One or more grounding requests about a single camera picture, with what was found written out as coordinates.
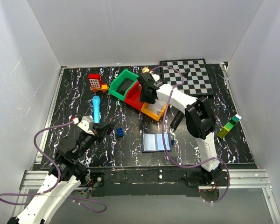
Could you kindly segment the navy blue card holder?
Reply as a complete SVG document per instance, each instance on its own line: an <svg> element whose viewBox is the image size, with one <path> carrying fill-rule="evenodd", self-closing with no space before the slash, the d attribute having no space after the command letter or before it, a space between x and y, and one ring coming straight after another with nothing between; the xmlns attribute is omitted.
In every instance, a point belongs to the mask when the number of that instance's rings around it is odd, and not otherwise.
<svg viewBox="0 0 280 224"><path fill-rule="evenodd" d="M170 152L175 143L168 133L164 134L166 149ZM162 133L143 133L141 136L141 150L143 153L164 152Z"/></svg>

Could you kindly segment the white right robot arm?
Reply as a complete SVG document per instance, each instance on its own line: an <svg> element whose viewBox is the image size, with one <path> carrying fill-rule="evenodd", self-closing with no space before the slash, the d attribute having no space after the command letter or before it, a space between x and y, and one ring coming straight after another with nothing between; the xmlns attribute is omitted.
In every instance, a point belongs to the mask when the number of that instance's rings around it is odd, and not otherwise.
<svg viewBox="0 0 280 224"><path fill-rule="evenodd" d="M143 69L137 80L142 87L140 101L155 104L161 100L185 115L187 130L196 139L200 152L202 177L208 184L214 182L222 169L214 142L215 115L208 99L182 93L148 68Z"/></svg>

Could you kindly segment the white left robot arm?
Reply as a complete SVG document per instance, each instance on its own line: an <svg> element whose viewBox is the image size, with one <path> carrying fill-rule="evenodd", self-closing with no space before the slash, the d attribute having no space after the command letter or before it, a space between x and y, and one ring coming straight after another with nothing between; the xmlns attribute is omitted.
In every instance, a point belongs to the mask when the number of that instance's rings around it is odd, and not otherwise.
<svg viewBox="0 0 280 224"><path fill-rule="evenodd" d="M117 119L109 122L95 123L89 116L74 117L70 122L51 128L76 125L80 130L78 139L64 137L56 151L55 159L44 152L43 157L52 163L39 190L24 196L32 197L30 203L25 203L25 209L16 217L9 219L10 224L48 224L57 210L71 198L72 192L80 185L91 181L91 172L79 162L93 143L101 143L106 135L111 134Z"/></svg>

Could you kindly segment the white cards stack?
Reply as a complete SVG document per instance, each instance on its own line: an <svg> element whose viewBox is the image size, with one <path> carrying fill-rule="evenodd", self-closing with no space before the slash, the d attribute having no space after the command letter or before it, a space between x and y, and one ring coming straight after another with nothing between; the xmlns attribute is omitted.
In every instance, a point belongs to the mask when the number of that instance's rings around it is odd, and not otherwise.
<svg viewBox="0 0 280 224"><path fill-rule="evenodd" d="M159 116L164 107L166 107L166 102L157 99L154 104L148 104L147 109Z"/></svg>

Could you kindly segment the cream toy microphone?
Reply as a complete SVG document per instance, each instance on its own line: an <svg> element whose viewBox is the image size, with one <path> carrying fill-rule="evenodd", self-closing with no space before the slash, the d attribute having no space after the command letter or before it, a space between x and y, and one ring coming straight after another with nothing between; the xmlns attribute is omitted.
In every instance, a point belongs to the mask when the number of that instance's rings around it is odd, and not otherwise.
<svg viewBox="0 0 280 224"><path fill-rule="evenodd" d="M150 72L150 69L148 67L144 67L142 69L142 73Z"/></svg>

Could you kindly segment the blue lego brick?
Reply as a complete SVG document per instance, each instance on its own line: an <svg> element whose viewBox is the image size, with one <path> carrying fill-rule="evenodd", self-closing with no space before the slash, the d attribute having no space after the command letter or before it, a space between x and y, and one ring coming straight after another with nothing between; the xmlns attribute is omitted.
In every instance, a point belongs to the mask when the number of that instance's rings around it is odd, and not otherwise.
<svg viewBox="0 0 280 224"><path fill-rule="evenodd" d="M117 128L116 129L116 134L117 134L117 136L120 138L120 137L123 137L124 136L124 130L123 130L123 128L122 127L120 127L120 128Z"/></svg>

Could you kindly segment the red plastic bin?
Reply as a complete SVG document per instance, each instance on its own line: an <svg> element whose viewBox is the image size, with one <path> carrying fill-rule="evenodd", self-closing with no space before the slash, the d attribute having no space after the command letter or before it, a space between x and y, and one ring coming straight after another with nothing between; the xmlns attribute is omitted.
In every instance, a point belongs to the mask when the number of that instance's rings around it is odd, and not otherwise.
<svg viewBox="0 0 280 224"><path fill-rule="evenodd" d="M140 101L142 87L137 81L133 86L128 90L124 102L133 107L134 109L140 111L143 106L143 102Z"/></svg>

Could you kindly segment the yellow plastic bin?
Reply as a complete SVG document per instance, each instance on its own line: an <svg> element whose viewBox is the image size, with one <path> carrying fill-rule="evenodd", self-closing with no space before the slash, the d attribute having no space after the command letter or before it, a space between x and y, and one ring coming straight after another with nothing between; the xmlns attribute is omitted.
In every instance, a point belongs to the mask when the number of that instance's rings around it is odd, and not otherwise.
<svg viewBox="0 0 280 224"><path fill-rule="evenodd" d="M141 112L155 121L159 121L164 115L167 103L162 100L156 100L154 104L144 103Z"/></svg>

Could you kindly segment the blue toy microphone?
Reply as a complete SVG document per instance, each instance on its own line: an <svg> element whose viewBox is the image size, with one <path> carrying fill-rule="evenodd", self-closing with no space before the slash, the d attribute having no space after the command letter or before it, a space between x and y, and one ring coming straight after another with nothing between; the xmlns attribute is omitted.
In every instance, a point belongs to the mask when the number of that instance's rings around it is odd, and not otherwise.
<svg viewBox="0 0 280 224"><path fill-rule="evenodd" d="M100 123L100 97L99 96L93 96L92 104L93 104L94 123Z"/></svg>

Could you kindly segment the green plastic bin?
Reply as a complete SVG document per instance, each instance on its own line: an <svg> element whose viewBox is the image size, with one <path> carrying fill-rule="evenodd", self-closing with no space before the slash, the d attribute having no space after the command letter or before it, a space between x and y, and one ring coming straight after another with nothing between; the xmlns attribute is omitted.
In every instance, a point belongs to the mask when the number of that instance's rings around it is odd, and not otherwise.
<svg viewBox="0 0 280 224"><path fill-rule="evenodd" d="M138 75L124 69L110 84L110 95L118 98L121 101L125 101L127 92L138 81Z"/></svg>

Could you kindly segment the black silver microphone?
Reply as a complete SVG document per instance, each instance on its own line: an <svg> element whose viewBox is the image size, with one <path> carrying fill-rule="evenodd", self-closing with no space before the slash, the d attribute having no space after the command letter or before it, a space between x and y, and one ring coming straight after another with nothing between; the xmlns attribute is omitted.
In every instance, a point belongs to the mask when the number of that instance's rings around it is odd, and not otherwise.
<svg viewBox="0 0 280 224"><path fill-rule="evenodd" d="M173 118L172 122L170 123L170 128L173 131L175 131L178 128L179 124L183 120L183 117L184 113L182 111L178 111L175 117Z"/></svg>

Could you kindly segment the red yellow toy train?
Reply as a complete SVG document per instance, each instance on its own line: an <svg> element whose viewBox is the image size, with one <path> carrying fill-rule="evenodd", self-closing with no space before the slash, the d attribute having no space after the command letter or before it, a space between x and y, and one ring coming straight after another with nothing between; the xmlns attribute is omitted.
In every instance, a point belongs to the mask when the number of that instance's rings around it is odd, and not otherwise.
<svg viewBox="0 0 280 224"><path fill-rule="evenodd" d="M90 82L90 89L93 93L96 93L98 91L107 93L107 91L109 90L109 85L102 82L101 75L98 73L90 73L88 75L88 80Z"/></svg>

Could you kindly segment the black white chessboard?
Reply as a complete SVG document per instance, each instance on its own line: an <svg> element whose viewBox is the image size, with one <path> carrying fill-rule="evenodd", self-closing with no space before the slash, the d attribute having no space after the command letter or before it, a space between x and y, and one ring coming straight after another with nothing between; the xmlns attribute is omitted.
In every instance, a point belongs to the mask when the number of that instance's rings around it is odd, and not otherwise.
<svg viewBox="0 0 280 224"><path fill-rule="evenodd" d="M214 90L204 59L160 61L162 79L191 96L211 96Z"/></svg>

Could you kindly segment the green lego brick stack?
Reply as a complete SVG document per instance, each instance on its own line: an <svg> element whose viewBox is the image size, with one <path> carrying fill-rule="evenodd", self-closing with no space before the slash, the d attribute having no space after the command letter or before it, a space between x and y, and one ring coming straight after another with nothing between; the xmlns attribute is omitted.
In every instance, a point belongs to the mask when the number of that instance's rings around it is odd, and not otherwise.
<svg viewBox="0 0 280 224"><path fill-rule="evenodd" d="M217 136L221 139L223 139L230 130L242 119L242 117L238 114L234 115L219 131Z"/></svg>

